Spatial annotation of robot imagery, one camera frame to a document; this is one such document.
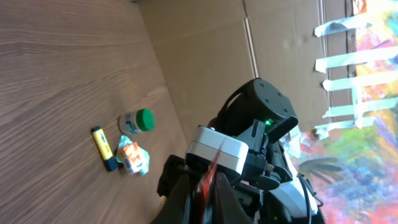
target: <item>wooden table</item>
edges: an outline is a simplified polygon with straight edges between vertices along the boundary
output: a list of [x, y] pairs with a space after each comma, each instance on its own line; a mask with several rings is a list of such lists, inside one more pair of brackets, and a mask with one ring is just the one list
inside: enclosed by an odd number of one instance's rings
[[[119, 115], [150, 108], [145, 176], [107, 172]], [[149, 223], [170, 154], [187, 143], [136, 5], [125, 0], [0, 1], [0, 223]]]

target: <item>plastic bottle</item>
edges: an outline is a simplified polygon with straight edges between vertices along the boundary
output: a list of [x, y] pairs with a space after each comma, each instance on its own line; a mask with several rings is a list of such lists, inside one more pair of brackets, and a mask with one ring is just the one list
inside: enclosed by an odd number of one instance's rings
[[155, 118], [150, 109], [141, 109], [126, 113], [119, 117], [119, 128], [124, 135], [152, 131], [155, 128]]

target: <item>green lid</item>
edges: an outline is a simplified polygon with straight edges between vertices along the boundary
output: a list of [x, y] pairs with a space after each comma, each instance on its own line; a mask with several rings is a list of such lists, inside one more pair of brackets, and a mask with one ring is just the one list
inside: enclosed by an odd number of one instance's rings
[[155, 118], [150, 109], [137, 111], [136, 121], [138, 128], [143, 131], [151, 131], [155, 128]]

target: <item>yellow marker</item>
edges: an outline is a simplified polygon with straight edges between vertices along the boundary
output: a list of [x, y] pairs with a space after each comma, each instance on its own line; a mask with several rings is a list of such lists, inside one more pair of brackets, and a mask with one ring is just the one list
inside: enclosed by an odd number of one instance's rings
[[106, 140], [104, 131], [99, 127], [95, 127], [91, 130], [95, 143], [97, 143], [99, 152], [101, 153], [102, 159], [104, 160], [104, 165], [106, 169], [110, 172], [114, 171], [118, 165], [113, 157], [112, 150]]

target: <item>cardboard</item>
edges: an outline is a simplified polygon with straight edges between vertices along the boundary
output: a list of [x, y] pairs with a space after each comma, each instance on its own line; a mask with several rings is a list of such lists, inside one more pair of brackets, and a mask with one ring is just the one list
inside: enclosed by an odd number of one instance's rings
[[345, 0], [246, 0], [245, 11], [241, 0], [139, 2], [186, 138], [214, 118], [233, 91], [254, 78], [246, 13], [259, 76], [290, 98], [300, 129], [339, 121], [322, 116], [331, 106], [350, 104], [351, 93], [328, 93], [321, 84], [347, 78], [348, 69], [322, 74], [314, 71], [314, 64], [318, 58], [347, 53], [346, 33], [318, 38], [313, 30], [345, 17], [345, 4]]

